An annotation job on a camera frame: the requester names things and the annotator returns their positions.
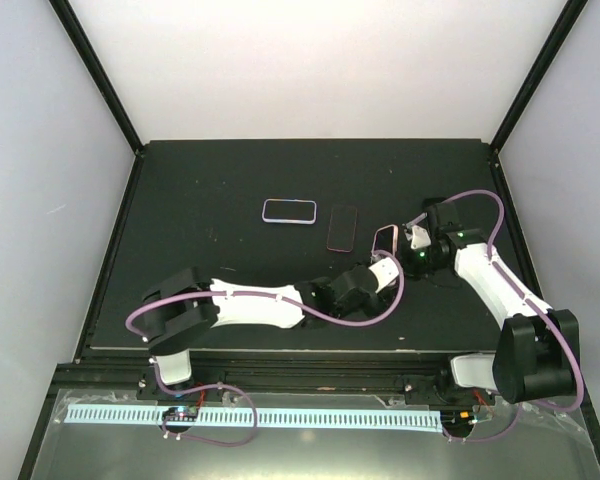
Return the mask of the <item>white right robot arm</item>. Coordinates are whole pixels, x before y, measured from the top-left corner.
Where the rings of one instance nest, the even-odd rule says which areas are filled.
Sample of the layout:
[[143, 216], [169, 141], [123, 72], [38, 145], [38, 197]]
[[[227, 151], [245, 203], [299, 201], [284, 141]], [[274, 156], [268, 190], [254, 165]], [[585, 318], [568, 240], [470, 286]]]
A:
[[494, 234], [465, 227], [451, 199], [429, 203], [392, 236], [391, 248], [407, 276], [452, 271], [474, 290], [500, 329], [494, 354], [451, 358], [450, 368], [434, 379], [437, 396], [456, 403], [479, 388], [511, 404], [571, 396], [579, 406], [585, 385], [575, 315], [535, 295], [505, 264], [494, 240]]

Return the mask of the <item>phone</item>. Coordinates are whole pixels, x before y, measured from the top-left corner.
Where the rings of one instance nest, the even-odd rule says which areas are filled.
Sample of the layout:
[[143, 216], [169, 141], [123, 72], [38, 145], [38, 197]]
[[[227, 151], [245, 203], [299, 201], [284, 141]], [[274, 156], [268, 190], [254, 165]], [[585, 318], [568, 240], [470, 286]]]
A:
[[399, 250], [399, 227], [395, 224], [389, 224], [379, 228], [373, 238], [371, 247], [371, 257], [379, 258], [380, 251], [388, 252], [396, 256]]
[[312, 225], [317, 219], [317, 203], [313, 200], [266, 199], [261, 218], [271, 224]]

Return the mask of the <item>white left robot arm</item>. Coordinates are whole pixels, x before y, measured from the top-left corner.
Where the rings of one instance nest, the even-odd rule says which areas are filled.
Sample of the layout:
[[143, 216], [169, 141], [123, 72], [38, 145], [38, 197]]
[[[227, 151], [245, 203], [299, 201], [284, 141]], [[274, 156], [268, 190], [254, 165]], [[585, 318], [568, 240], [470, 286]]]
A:
[[195, 376], [191, 343], [213, 328], [267, 326], [293, 329], [315, 320], [362, 328], [389, 317], [404, 292], [404, 273], [387, 254], [334, 279], [320, 278], [265, 288], [231, 284], [188, 272], [193, 283], [165, 297], [158, 289], [125, 320], [149, 347], [159, 386], [173, 399], [187, 397]]

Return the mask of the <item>magenta phone case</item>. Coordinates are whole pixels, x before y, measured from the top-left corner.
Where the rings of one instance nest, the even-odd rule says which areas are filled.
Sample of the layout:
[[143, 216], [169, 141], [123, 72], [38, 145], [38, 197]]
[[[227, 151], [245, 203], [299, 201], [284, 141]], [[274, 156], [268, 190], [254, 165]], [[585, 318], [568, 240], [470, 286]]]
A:
[[357, 209], [350, 205], [334, 205], [331, 210], [326, 247], [329, 251], [353, 251], [357, 227]]

